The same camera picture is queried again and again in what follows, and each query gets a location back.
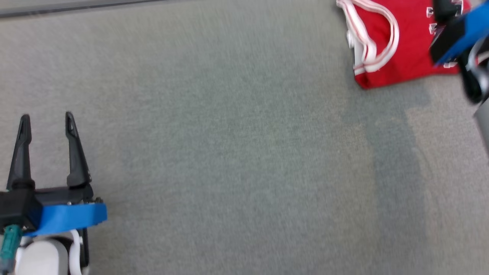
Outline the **left gripper body blue tape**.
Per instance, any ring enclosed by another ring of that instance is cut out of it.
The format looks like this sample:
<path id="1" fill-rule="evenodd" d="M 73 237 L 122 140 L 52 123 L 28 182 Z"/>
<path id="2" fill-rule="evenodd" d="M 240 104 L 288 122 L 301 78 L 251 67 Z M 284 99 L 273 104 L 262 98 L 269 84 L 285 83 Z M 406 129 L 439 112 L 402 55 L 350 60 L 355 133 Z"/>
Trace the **left gripper body blue tape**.
<path id="1" fill-rule="evenodd" d="M 91 186 L 39 189 L 36 198 L 43 205 L 42 219 L 32 236 L 53 235 L 96 226 L 108 219 L 108 209 Z"/>

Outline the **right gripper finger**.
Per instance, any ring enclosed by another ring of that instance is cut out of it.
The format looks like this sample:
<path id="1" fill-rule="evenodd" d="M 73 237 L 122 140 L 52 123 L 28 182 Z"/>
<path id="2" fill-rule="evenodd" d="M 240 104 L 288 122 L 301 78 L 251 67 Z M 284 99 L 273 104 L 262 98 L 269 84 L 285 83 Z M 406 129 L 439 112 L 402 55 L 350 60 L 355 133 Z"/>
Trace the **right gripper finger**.
<path id="1" fill-rule="evenodd" d="M 446 24 L 463 13 L 463 0 L 434 0 L 436 23 Z"/>

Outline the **right gripper body blue tape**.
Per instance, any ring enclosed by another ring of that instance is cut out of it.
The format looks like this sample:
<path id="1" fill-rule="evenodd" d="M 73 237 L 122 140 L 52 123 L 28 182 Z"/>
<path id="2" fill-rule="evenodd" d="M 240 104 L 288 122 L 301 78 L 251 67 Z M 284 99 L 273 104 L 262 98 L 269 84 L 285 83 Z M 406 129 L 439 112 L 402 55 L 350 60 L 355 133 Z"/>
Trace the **right gripper body blue tape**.
<path id="1" fill-rule="evenodd" d="M 430 46 L 433 63 L 439 65 L 450 61 L 463 61 L 464 54 L 479 40 L 488 36 L 488 19 L 488 5 L 481 4 L 446 24 L 437 23 Z"/>

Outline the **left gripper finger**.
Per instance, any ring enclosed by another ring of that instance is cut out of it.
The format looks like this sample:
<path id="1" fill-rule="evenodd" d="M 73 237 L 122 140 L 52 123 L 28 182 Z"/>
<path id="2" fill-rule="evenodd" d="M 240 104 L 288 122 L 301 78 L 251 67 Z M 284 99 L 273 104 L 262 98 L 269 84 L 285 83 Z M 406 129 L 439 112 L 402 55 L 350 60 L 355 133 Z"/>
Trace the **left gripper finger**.
<path id="1" fill-rule="evenodd" d="M 28 114 L 20 118 L 18 133 L 13 150 L 7 190 L 35 189 L 31 176 L 29 145 L 32 141 L 31 120 Z"/>
<path id="2" fill-rule="evenodd" d="M 67 185 L 69 188 L 81 188 L 91 183 L 92 179 L 72 112 L 66 112 L 65 124 L 70 165 Z"/>

